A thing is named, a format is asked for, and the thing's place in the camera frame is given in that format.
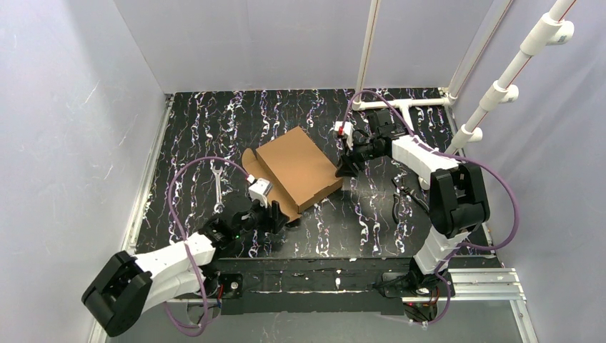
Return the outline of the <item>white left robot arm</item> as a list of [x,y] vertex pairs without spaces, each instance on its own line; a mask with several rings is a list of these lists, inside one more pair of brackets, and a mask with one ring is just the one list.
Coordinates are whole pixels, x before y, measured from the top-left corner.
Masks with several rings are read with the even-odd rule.
[[110,257],[81,296],[83,305],[110,337],[130,329],[148,309],[185,294],[216,299],[238,293],[242,279],[213,266],[232,242],[250,231],[279,233],[290,218],[273,201],[246,200],[225,207],[185,241],[145,254],[120,251]]

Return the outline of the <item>brown cardboard box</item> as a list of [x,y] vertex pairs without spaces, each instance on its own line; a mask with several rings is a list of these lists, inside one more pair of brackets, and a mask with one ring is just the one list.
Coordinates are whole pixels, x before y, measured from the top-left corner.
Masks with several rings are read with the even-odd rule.
[[343,185],[335,176],[336,166],[299,126],[256,149],[245,149],[241,163],[246,172],[272,183],[267,198],[279,203],[290,222]]

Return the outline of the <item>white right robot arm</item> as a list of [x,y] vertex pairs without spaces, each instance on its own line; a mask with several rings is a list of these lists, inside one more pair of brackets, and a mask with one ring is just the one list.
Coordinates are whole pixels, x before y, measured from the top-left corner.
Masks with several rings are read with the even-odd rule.
[[432,223],[422,248],[415,254],[413,272],[429,275],[447,268],[447,256],[490,217],[482,170],[471,163],[440,156],[437,150],[399,128],[388,111],[372,114],[368,132],[348,121],[334,124],[344,145],[336,177],[355,178],[367,161],[389,157],[413,171],[429,190]]

